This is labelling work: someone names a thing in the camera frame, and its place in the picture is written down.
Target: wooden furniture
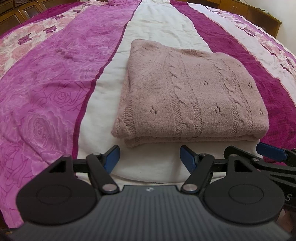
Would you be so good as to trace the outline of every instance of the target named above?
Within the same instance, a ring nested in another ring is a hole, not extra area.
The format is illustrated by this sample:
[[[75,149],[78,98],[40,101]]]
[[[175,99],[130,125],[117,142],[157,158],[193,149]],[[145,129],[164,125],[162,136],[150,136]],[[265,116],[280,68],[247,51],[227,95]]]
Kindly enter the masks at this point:
[[[188,0],[188,2],[198,3],[244,16],[251,23],[261,27],[273,37],[277,36],[279,27],[282,24],[281,21],[264,11],[237,0]]]
[[[48,8],[79,0],[0,0],[0,35]]]

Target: cable knit pattern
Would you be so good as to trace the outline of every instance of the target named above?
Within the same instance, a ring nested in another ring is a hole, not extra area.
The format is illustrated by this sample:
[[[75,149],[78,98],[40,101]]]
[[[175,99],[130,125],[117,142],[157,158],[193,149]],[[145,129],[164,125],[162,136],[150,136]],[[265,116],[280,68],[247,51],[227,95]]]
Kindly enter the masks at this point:
[[[268,114],[254,79],[224,53],[136,39],[112,135],[150,142],[256,140]]]

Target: purple flower print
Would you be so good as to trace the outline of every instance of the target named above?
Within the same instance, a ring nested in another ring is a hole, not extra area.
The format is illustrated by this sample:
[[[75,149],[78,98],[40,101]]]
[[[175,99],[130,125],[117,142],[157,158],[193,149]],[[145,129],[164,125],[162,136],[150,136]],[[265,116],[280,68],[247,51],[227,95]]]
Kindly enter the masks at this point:
[[[21,44],[28,42],[29,40],[32,40],[33,38],[29,38],[29,35],[30,34],[27,34],[26,36],[20,38],[18,41],[18,44],[21,45]]]
[[[63,18],[63,17],[64,17],[64,15],[54,16],[54,17],[52,17],[52,19],[58,20],[58,19]]]
[[[48,33],[52,33],[53,31],[56,31],[56,30],[57,30],[57,27],[55,25],[53,25],[50,28],[44,29],[43,32],[45,31],[48,34]]]

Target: black wire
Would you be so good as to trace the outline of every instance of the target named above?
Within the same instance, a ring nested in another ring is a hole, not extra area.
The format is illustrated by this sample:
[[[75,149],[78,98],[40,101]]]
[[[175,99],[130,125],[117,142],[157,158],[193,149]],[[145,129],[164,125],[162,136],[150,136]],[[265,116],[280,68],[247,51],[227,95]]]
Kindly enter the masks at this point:
[[[3,232],[8,233],[8,232],[14,232],[15,230],[17,230],[17,228],[3,229]]]

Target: cabinet door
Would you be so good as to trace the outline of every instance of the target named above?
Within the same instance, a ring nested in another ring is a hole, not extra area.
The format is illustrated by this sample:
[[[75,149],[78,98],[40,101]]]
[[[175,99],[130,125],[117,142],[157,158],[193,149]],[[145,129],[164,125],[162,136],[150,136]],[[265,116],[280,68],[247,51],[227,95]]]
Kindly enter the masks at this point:
[[[18,7],[18,10],[23,15],[23,17],[28,20],[35,15],[43,12],[43,9],[40,7],[37,1],[26,3]]]
[[[245,18],[248,15],[249,6],[240,2],[235,3],[234,13],[244,16]]]
[[[17,10],[9,11],[0,16],[0,35],[4,34],[11,28],[23,23],[25,19]]]
[[[233,0],[221,0],[220,9],[227,12],[233,12],[235,1]]]
[[[68,4],[68,3],[78,2],[78,1],[79,0],[38,0],[38,3],[45,11],[57,5]]]

